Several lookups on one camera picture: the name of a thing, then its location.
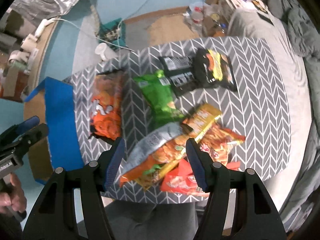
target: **orange chip bag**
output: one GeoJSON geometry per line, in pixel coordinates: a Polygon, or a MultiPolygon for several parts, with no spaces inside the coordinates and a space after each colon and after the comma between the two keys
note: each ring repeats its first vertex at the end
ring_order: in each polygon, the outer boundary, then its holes
{"type": "Polygon", "coordinates": [[[199,142],[220,115],[221,111],[209,104],[200,106],[190,118],[183,121],[193,129],[191,132],[168,141],[139,166],[122,175],[120,184],[135,179],[144,189],[148,189],[171,171],[185,156],[187,140],[194,138],[199,142]]]}
{"type": "Polygon", "coordinates": [[[96,103],[91,114],[92,135],[115,140],[121,136],[121,100],[124,72],[114,71],[96,76],[92,102],[96,103]]]}
{"type": "Polygon", "coordinates": [[[207,152],[214,162],[228,163],[228,155],[234,146],[245,141],[245,136],[214,123],[199,143],[200,150],[207,152]]]}

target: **red snack bag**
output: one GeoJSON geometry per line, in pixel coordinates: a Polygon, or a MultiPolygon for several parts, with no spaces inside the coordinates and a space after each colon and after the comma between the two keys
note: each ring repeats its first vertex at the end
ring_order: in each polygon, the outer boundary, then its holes
{"type": "Polygon", "coordinates": [[[214,162],[228,163],[228,155],[234,146],[245,141],[245,136],[236,134],[220,124],[213,123],[199,143],[200,150],[207,152],[214,162]]]}
{"type": "Polygon", "coordinates": [[[160,189],[171,193],[202,197],[209,196],[209,193],[204,193],[203,190],[198,187],[191,165],[185,159],[179,162],[177,168],[169,171],[164,176],[160,189]]]}
{"type": "Polygon", "coordinates": [[[93,85],[92,102],[96,109],[91,114],[92,135],[115,140],[121,136],[121,100],[124,72],[114,71],[96,76],[93,85]]]}

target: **finger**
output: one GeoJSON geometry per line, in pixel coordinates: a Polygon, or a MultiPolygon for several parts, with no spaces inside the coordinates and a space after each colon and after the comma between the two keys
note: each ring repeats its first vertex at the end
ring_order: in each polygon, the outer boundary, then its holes
{"type": "Polygon", "coordinates": [[[24,212],[27,208],[26,197],[24,195],[20,197],[15,197],[15,199],[12,200],[11,206],[14,211],[19,211],[20,213],[24,212]]]}
{"type": "Polygon", "coordinates": [[[0,207],[0,214],[10,215],[10,212],[6,207],[0,207]]]}
{"type": "Polygon", "coordinates": [[[12,186],[14,186],[14,187],[21,187],[21,182],[20,182],[18,176],[14,173],[11,173],[10,182],[11,182],[12,186]]]}
{"type": "Polygon", "coordinates": [[[24,191],[22,190],[22,188],[15,188],[10,197],[12,202],[12,209],[14,211],[25,211],[27,207],[27,199],[24,196],[24,191]]]}
{"type": "Polygon", "coordinates": [[[0,193],[0,207],[10,206],[11,203],[11,198],[8,193],[0,193]]]}

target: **person's leg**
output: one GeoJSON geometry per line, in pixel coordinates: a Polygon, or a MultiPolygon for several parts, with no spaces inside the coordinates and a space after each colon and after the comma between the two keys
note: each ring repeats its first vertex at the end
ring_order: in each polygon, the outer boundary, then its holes
{"type": "Polygon", "coordinates": [[[194,203],[114,201],[106,213],[116,240],[191,240],[198,226],[194,203]]]}

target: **gray bedsheet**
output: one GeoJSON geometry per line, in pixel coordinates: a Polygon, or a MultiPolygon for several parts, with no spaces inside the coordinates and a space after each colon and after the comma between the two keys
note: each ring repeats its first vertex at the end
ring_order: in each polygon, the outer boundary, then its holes
{"type": "Polygon", "coordinates": [[[270,12],[287,25],[294,52],[303,57],[313,120],[297,184],[281,211],[286,222],[320,185],[320,35],[297,0],[266,0],[270,12]]]}

